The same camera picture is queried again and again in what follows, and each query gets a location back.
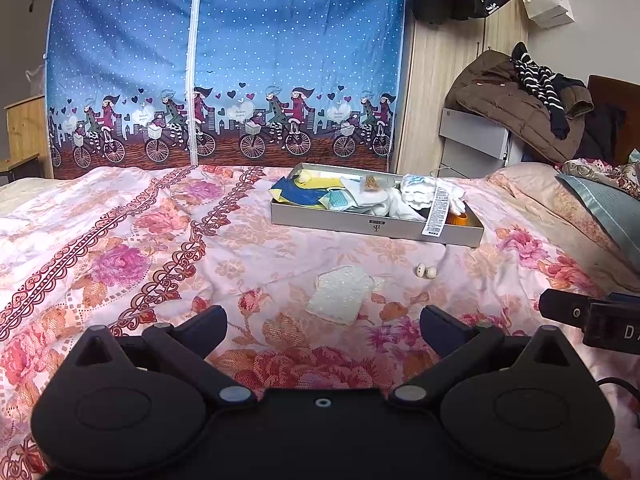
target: black cable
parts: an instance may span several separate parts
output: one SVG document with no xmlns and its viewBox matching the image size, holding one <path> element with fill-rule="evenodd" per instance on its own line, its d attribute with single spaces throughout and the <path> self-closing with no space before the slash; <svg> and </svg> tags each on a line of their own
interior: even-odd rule
<svg viewBox="0 0 640 480">
<path fill-rule="evenodd" d="M 605 377 L 596 382 L 598 386 L 603 384 L 616 384 L 622 386 L 626 391 L 633 395 L 638 402 L 640 402 L 640 390 L 638 390 L 633 384 L 617 377 Z M 640 413 L 636 413 L 636 420 L 638 421 L 638 428 L 640 428 Z"/>
</svg>

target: white sponge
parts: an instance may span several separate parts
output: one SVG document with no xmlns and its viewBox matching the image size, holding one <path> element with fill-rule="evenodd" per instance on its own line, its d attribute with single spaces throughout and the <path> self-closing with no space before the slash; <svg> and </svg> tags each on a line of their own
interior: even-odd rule
<svg viewBox="0 0 640 480">
<path fill-rule="evenodd" d="M 341 267 L 320 274 L 306 311 L 334 323 L 351 325 L 375 283 L 362 267 Z"/>
</svg>

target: wooden cabinet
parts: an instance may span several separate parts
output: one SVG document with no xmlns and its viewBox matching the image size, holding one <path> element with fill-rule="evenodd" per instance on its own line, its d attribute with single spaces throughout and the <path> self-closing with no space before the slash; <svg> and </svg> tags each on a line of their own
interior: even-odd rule
<svg viewBox="0 0 640 480">
<path fill-rule="evenodd" d="M 439 27 L 417 23 L 407 10 L 392 159 L 396 173 L 430 174 L 438 169 L 442 106 L 456 77 L 484 50 L 510 54 L 519 41 L 527 41 L 521 0 L 512 0 L 486 20 L 449 20 Z"/>
<path fill-rule="evenodd" d="M 39 153 L 41 174 L 45 178 L 53 178 L 44 96 L 18 101 L 5 106 L 4 110 L 11 160 L 21 160 Z"/>
</svg>

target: teal pillowcase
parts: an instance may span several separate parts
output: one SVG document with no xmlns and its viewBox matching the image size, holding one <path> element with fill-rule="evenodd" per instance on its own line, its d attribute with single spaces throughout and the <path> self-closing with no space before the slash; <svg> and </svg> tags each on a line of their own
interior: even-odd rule
<svg viewBox="0 0 640 480">
<path fill-rule="evenodd" d="M 640 200 L 611 186 L 559 174 L 640 272 Z"/>
</svg>

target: pillow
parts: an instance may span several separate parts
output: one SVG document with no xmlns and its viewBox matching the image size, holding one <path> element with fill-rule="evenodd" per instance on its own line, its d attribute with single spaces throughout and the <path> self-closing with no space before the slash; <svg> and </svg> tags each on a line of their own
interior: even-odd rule
<svg viewBox="0 0 640 480">
<path fill-rule="evenodd" d="M 598 219 L 640 272 L 640 200 L 624 191 L 586 178 L 558 174 Z"/>
<path fill-rule="evenodd" d="M 580 198 L 556 178 L 559 174 L 548 164 L 521 162 L 498 170 L 486 179 L 509 191 L 514 197 L 517 197 L 518 193 L 530 197 L 562 220 L 569 222 L 599 247 L 616 256 L 622 256 L 620 249 L 585 208 Z"/>
</svg>

